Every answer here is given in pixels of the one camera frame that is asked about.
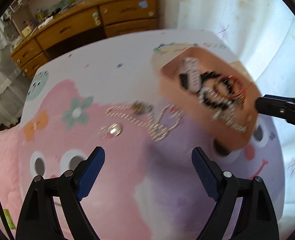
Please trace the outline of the pink smart watch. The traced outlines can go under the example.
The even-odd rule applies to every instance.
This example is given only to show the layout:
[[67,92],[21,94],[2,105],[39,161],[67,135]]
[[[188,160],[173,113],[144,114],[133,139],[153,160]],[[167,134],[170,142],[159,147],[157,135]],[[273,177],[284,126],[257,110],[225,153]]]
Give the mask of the pink smart watch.
[[201,89],[201,74],[199,61],[195,57],[185,57],[179,68],[179,78],[182,87],[191,93],[198,93]]

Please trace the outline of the pink quilt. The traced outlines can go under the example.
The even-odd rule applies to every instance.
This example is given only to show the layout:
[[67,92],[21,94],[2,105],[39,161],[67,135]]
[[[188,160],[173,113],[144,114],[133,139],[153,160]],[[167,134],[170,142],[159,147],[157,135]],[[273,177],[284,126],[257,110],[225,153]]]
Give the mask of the pink quilt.
[[19,186],[19,140],[18,125],[0,131],[0,201],[9,211],[14,226],[17,226],[22,194]]

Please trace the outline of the green packet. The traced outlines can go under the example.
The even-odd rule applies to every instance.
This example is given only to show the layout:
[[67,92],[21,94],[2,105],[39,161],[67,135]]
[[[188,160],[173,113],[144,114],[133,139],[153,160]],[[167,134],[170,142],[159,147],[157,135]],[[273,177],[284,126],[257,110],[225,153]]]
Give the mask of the green packet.
[[13,220],[12,220],[12,217],[10,215],[9,210],[4,209],[3,212],[4,212],[4,215],[5,215],[6,221],[7,221],[8,225],[9,225],[10,230],[15,230],[16,226],[15,226]]

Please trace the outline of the white window curtain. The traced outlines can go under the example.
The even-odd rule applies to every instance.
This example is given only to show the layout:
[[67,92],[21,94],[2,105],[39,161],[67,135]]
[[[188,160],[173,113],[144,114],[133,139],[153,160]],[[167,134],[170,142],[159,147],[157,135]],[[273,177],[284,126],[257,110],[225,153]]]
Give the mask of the white window curtain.
[[295,16],[282,0],[161,0],[161,20],[214,32],[262,94],[295,98]]

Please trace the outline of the white lace cover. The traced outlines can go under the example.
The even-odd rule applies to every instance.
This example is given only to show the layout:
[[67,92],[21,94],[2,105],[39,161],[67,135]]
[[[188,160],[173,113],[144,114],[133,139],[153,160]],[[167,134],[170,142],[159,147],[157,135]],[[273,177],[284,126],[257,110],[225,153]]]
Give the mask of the white lace cover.
[[0,127],[19,122],[30,87],[30,80],[10,57],[18,38],[12,23],[0,19]]

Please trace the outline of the wooden desk with drawers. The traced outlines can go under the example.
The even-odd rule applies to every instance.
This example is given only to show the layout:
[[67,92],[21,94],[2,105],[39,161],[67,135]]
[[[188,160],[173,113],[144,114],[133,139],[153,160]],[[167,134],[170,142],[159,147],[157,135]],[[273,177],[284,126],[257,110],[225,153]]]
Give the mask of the wooden desk with drawers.
[[84,45],[159,28],[159,0],[85,0],[24,38],[10,57],[28,78],[53,59]]

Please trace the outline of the pink plastic tray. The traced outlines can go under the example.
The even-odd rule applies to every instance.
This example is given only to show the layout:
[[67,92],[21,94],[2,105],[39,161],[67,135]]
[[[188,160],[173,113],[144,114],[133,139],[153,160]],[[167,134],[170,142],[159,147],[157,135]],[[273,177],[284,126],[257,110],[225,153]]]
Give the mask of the pink plastic tray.
[[[201,89],[198,93],[185,90],[180,82],[180,63],[185,57],[199,61]],[[160,93],[205,129],[228,152],[245,147],[254,132],[258,112],[255,101],[260,97],[258,87],[239,62],[228,63],[207,49],[189,47],[159,67]],[[212,120],[222,108],[219,97],[231,100],[235,122],[247,126],[245,133],[228,127],[222,120]]]

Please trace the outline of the gold flower brooch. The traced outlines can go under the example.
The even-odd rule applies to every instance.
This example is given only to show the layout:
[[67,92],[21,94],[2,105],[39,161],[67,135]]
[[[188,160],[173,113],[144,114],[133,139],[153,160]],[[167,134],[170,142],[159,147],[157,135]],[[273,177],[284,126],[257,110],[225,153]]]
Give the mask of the gold flower brooch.
[[149,103],[144,103],[142,101],[135,101],[131,105],[131,109],[132,109],[133,113],[135,113],[137,115],[148,114],[153,111],[153,105],[149,104]]

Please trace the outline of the cartoon monster tablecloth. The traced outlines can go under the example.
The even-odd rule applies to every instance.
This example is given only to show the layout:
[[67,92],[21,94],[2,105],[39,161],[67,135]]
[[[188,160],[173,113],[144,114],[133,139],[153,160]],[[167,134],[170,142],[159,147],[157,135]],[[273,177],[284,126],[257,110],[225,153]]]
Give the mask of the cartoon monster tablecloth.
[[[20,123],[22,196],[35,176],[56,178],[100,146],[103,168],[80,203],[101,239],[195,239],[215,205],[191,161],[201,147],[236,177],[260,176],[280,218],[285,172],[271,117],[258,115],[249,143],[228,152],[160,93],[160,64],[189,47],[239,62],[210,31],[156,30],[94,42],[42,66]],[[133,113],[135,101],[153,111]]]

